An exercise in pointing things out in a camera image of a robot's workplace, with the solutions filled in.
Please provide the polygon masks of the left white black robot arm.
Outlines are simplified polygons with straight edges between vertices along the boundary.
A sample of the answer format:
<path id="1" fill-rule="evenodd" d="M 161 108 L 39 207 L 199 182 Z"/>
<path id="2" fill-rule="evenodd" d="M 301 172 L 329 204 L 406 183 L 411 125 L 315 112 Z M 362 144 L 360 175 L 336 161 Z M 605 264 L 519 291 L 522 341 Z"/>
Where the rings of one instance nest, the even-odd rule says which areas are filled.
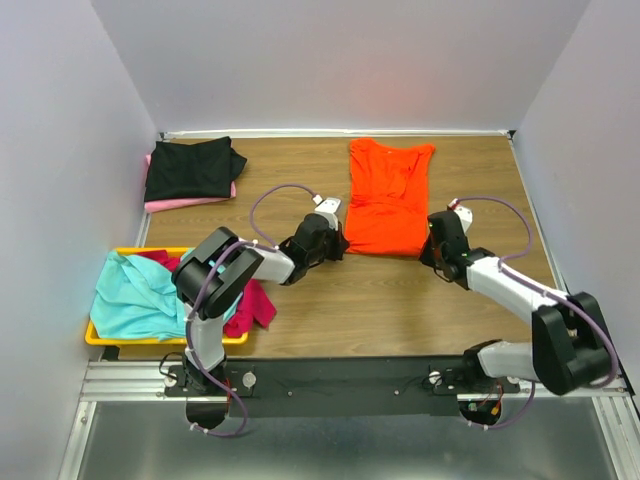
<path id="1" fill-rule="evenodd" d="M 250 281 L 292 285 L 323 262 L 342 260 L 347 248 L 332 213 L 306 215 L 291 237 L 273 247 L 244 240 L 226 227 L 215 230 L 172 274 L 186 313 L 184 386 L 200 395 L 226 389 L 223 316 Z"/>

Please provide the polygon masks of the orange t shirt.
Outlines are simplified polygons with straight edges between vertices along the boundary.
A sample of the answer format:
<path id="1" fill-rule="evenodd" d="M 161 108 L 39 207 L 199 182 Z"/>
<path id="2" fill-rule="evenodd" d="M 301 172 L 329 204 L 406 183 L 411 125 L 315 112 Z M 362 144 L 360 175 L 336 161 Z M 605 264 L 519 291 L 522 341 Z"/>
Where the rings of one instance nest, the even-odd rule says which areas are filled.
<path id="1" fill-rule="evenodd" d="M 371 138 L 349 145 L 348 252 L 417 257 L 427 238 L 431 144 L 396 148 Z"/>

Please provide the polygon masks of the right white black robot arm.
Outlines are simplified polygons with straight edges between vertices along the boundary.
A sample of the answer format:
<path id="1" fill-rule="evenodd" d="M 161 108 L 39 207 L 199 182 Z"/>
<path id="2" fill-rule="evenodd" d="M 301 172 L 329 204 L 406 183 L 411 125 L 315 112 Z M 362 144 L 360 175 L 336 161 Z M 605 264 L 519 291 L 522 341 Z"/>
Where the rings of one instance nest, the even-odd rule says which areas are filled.
<path id="1" fill-rule="evenodd" d="M 420 261 L 445 281 L 509 310 L 530 326 L 531 340 L 490 340 L 468 349 L 459 370 L 462 384 L 480 392 L 496 378 L 512 377 L 564 395 L 611 381 L 618 359 L 596 298 L 545 286 L 489 250 L 470 247 L 466 232 L 472 219 L 462 206 L 430 215 Z"/>

